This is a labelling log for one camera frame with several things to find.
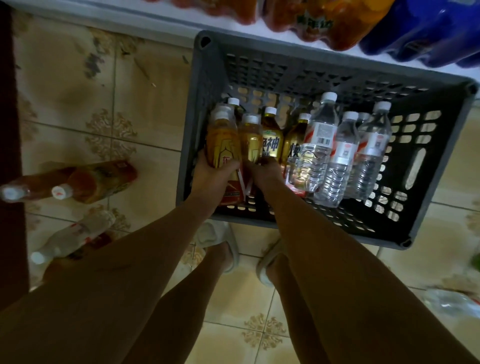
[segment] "sandal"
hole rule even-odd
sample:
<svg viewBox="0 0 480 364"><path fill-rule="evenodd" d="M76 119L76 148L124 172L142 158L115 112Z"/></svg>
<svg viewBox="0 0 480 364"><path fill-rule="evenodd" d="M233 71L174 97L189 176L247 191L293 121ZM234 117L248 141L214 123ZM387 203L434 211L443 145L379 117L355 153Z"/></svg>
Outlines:
<svg viewBox="0 0 480 364"><path fill-rule="evenodd" d="M265 286L273 287L273 283L267 277L267 267L272 264L277 255L284 252L285 249L283 243L281 240L278 240L278 242L276 242L275 245L270 248L267 254L265 254L262 260L260 260L260 262L257 264L257 277Z"/></svg>
<svg viewBox="0 0 480 364"><path fill-rule="evenodd" d="M237 240L235 239L232 227L228 222L211 219L205 221L195 233L193 240L200 248L208 248L209 246L227 242L233 256L233 263L231 267L223 273L230 273L238 266L240 254Z"/></svg>

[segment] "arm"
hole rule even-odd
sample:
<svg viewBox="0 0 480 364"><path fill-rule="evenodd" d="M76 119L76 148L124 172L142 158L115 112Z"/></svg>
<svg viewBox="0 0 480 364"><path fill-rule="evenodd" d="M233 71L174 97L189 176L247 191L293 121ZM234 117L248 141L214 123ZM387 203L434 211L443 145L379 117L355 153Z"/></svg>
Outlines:
<svg viewBox="0 0 480 364"><path fill-rule="evenodd" d="M332 364L478 364L373 254L295 196L278 164L250 167Z"/></svg>
<svg viewBox="0 0 480 364"><path fill-rule="evenodd" d="M200 152L182 205L0 313L2 362L121 363L237 167L215 170Z"/></svg>

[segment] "leg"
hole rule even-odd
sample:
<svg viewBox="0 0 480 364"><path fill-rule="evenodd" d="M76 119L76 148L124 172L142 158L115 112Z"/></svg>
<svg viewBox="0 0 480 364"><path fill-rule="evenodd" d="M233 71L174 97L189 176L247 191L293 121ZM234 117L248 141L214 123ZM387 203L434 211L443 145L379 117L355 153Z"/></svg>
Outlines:
<svg viewBox="0 0 480 364"><path fill-rule="evenodd" d="M312 315L305 303L297 281L288 265L288 258L279 254L266 269L275 286L287 317L293 347L301 364L328 364L327 354L320 342Z"/></svg>
<svg viewBox="0 0 480 364"><path fill-rule="evenodd" d="M183 364L200 333L216 283L232 261L227 243L208 248L199 266L157 303L123 364Z"/></svg>

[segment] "person's left hand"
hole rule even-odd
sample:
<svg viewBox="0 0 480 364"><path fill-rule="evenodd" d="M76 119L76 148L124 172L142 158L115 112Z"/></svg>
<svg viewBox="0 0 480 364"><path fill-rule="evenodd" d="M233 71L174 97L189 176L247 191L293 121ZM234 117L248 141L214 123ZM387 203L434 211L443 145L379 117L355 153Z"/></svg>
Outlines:
<svg viewBox="0 0 480 364"><path fill-rule="evenodd" d="M205 155L205 149L198 152L197 165L193 173L192 192L189 198L199 199L213 214L223 198L228 180L232 172L240 167L240 162L230 160L222 167L210 167Z"/></svg>

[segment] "plastic crate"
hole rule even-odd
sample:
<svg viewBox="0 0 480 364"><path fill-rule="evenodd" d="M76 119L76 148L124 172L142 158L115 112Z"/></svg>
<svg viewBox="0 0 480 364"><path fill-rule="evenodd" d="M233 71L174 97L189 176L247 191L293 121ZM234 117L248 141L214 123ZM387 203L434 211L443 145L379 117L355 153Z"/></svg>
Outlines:
<svg viewBox="0 0 480 364"><path fill-rule="evenodd" d="M325 91L339 110L371 112L392 102L393 136L367 201L343 200L338 209L312 204L358 241L396 249L411 246L478 90L475 81L385 64L331 51L234 34L202 31L192 73L177 185L177 205L191 191L196 154L204 146L211 109L228 95L248 112L277 106L280 121ZM259 194L243 206L218 207L214 219L276 228Z"/></svg>

